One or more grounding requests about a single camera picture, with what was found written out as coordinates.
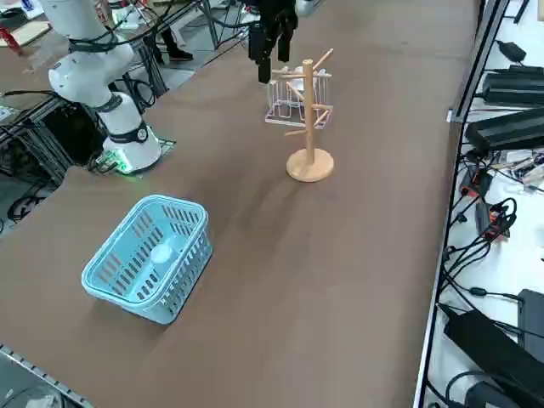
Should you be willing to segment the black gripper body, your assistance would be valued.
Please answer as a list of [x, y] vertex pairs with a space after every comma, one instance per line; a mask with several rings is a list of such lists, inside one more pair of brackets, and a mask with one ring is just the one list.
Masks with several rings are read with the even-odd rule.
[[265, 25], [281, 19], [293, 26], [298, 25], [295, 0], [244, 0], [244, 4], [255, 8], [260, 15], [260, 21]]

